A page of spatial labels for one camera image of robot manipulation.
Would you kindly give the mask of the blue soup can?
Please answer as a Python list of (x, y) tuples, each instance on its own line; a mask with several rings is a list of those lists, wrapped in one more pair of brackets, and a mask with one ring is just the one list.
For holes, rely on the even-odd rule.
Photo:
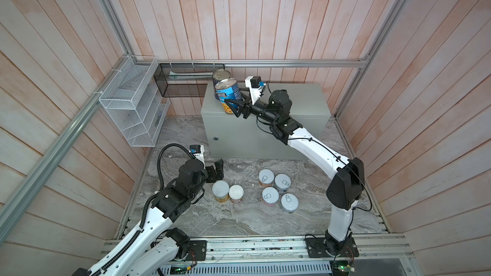
[(237, 106), (233, 104), (230, 107), (228, 104), (226, 104), (225, 100), (243, 100), (237, 80), (234, 78), (221, 80), (214, 86), (214, 88), (225, 113), (233, 114), (233, 110), (237, 110)]

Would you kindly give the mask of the dark blue tomato can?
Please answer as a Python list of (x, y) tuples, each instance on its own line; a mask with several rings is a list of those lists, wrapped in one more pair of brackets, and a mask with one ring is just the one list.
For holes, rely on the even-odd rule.
[(217, 100), (219, 100), (218, 94), (216, 92), (215, 86), (217, 83), (231, 78), (231, 72), (225, 69), (217, 69), (212, 74), (213, 88), (214, 88), (214, 96)]

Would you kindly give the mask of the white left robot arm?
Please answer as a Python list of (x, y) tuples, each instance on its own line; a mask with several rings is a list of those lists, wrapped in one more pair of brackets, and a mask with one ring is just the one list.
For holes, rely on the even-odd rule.
[[(179, 167), (178, 176), (165, 183), (161, 157), (169, 148), (179, 148), (188, 160)], [(219, 159), (212, 166), (204, 162), (204, 147), (189, 148), (171, 143), (159, 153), (157, 175), (159, 189), (144, 204), (140, 221), (129, 234), (91, 268), (78, 268), (75, 275), (162, 275), (162, 267), (175, 259), (191, 259), (197, 264), (196, 252), (190, 238), (174, 223), (205, 194), (204, 186), (224, 178), (224, 162)]]

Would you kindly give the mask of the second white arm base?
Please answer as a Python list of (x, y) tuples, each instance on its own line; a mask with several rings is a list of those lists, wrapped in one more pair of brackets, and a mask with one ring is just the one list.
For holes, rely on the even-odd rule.
[(160, 242), (153, 242), (127, 275), (185, 275), (205, 260), (206, 240), (191, 240), (181, 229), (173, 228), (162, 234)]

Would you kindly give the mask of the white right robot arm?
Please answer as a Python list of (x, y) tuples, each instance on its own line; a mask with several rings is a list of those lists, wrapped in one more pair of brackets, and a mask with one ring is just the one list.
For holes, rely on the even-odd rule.
[(365, 189), (363, 162), (335, 152), (293, 119), (292, 101), (284, 89), (272, 92), (268, 103), (244, 95), (242, 100), (227, 98), (225, 104), (236, 117), (254, 115), (265, 121), (277, 140), (308, 157), (329, 177), (326, 196), (331, 203), (331, 219), (325, 234), (326, 251), (335, 256), (354, 245), (351, 225), (354, 209)]

